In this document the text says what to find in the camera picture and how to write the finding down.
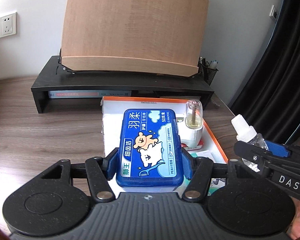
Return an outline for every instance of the cartoon white dog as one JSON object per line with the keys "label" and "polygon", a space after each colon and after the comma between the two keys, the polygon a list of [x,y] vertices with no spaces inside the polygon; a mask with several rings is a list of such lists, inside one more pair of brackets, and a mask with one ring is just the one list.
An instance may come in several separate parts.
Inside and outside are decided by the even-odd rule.
{"label": "cartoon white dog", "polygon": [[149,144],[148,149],[140,149],[141,160],[145,167],[151,164],[151,167],[156,165],[159,160],[162,160],[162,142]]}

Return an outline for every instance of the white bottle cap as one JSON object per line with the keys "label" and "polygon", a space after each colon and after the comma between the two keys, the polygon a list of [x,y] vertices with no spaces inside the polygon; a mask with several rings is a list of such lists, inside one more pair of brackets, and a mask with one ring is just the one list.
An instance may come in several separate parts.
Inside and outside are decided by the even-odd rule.
{"label": "white bottle cap", "polygon": [[238,134],[238,141],[249,142],[257,135],[253,126],[249,126],[241,114],[238,114],[234,119],[232,119],[231,123]]}

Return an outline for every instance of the white wall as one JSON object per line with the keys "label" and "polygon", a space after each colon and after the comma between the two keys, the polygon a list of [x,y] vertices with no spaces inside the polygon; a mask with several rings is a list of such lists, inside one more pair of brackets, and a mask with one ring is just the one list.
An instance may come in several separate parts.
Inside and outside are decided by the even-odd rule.
{"label": "white wall", "polygon": [[[262,56],[282,0],[209,0],[201,55],[218,60],[212,83],[229,103]],[[18,34],[0,39],[0,79],[37,75],[61,46],[66,0],[0,0],[0,16],[18,12]]]}

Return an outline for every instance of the gray ribbed surface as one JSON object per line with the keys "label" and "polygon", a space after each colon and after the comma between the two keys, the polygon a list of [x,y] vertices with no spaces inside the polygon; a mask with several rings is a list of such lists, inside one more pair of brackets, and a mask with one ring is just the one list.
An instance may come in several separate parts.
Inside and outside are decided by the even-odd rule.
{"label": "gray ribbed surface", "polygon": [[[176,193],[150,194],[121,193],[111,203],[97,204],[87,220],[77,228],[55,237],[36,240],[244,240],[218,228],[206,216],[199,204],[186,203]],[[31,237],[13,234],[12,240]],[[281,233],[276,236],[255,238],[258,240],[289,240]]]}

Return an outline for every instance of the clear plastic cap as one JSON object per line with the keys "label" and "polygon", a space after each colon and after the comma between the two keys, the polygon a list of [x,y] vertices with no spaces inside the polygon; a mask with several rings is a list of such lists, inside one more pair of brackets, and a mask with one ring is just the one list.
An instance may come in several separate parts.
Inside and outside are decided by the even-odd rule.
{"label": "clear plastic cap", "polygon": [[202,127],[203,109],[199,100],[189,100],[186,103],[186,126],[190,129],[198,129]]}
{"label": "clear plastic cap", "polygon": [[238,141],[249,142],[257,135],[253,126],[249,126],[241,114],[238,114],[234,119],[232,119],[231,123],[238,134]]}

